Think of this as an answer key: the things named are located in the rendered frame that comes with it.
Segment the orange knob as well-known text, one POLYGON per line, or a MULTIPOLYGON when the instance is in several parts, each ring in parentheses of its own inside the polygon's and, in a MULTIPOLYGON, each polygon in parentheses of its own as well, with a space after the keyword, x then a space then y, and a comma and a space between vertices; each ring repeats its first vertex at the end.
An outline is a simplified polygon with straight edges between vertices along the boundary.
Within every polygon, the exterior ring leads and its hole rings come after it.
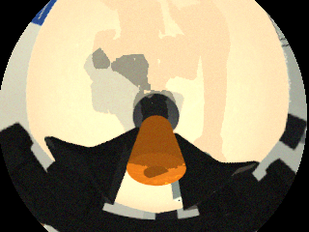
POLYGON ((148 117, 136 136, 127 163, 134 181, 148 186, 166 186, 185 174, 185 162, 169 121, 148 117))

